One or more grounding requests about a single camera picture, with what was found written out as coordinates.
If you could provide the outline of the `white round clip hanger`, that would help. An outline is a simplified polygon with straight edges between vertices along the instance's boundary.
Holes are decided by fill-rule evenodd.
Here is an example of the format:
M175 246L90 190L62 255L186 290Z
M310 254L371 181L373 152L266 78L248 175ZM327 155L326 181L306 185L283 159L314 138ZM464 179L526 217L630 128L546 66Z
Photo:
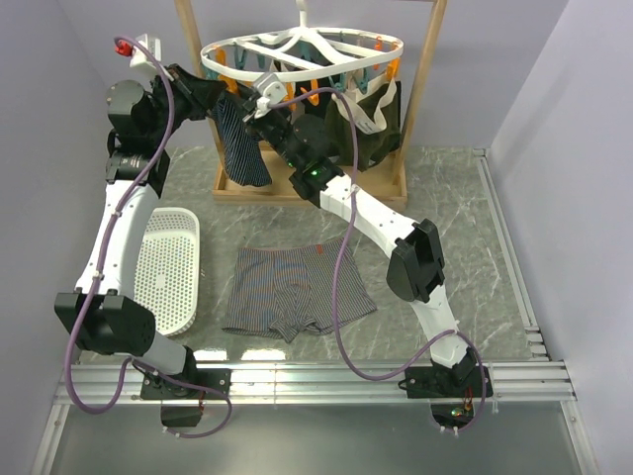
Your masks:
M308 4L296 3L299 24L279 31L220 40L202 47L200 60L213 78L247 84L272 72L285 83L311 82L347 73L362 75L397 64L403 40L342 27L315 27Z

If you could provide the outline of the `grey striped boxer underwear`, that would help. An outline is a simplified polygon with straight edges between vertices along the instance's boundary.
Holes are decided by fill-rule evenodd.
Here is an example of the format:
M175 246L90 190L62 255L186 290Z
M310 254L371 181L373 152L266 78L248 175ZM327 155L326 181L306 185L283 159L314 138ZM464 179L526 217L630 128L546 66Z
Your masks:
M342 239L293 248L244 247L237 255L222 330L292 342L300 333L333 332L333 272L339 271L337 315L342 326L375 312Z

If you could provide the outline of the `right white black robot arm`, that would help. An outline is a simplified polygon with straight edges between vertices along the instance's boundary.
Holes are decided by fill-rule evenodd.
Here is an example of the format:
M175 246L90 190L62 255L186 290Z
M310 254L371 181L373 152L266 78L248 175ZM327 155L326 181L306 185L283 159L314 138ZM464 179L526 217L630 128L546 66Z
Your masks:
M459 331L444 286L445 265L437 227L392 210L355 183L324 154L303 142L273 103L258 93L240 105L242 120L293 168L298 196L345 220L390 259L387 284L408 302L427 337L437 387L455 396L467 388L479 368L478 353Z

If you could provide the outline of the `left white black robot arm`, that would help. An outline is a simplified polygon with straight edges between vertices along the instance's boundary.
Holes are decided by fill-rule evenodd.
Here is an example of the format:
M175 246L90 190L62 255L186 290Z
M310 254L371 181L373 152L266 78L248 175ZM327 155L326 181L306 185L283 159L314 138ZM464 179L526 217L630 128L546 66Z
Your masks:
M160 334L152 311L136 301L136 263L167 178L169 138L185 121L210 118L226 85L176 64L150 85L123 80L109 89L103 216L84 271L72 291L56 295L54 312L69 333L66 376L76 349L124 355L151 371L151 381L187 398L200 384L195 356Z

